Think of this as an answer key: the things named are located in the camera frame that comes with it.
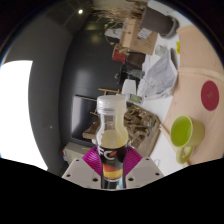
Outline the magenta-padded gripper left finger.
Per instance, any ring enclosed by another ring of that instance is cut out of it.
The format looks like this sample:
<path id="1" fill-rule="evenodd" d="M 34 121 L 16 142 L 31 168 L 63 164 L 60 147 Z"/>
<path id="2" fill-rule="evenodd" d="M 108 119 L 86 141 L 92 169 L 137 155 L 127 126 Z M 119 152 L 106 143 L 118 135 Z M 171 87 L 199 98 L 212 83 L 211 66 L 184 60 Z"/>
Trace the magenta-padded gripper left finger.
<path id="1" fill-rule="evenodd" d="M 102 165 L 97 148 L 73 159 L 62 178 L 84 188 L 101 188 Z"/>

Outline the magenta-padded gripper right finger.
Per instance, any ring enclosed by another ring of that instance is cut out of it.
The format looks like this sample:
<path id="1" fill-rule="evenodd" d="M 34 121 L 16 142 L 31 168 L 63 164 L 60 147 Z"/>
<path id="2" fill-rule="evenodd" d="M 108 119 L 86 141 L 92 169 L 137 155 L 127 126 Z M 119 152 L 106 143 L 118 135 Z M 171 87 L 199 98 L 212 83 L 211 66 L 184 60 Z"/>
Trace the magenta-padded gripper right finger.
<path id="1" fill-rule="evenodd" d="M 123 164 L 123 188 L 140 188 L 163 177 L 162 172 L 150 157 L 142 157 L 128 147 Z"/>

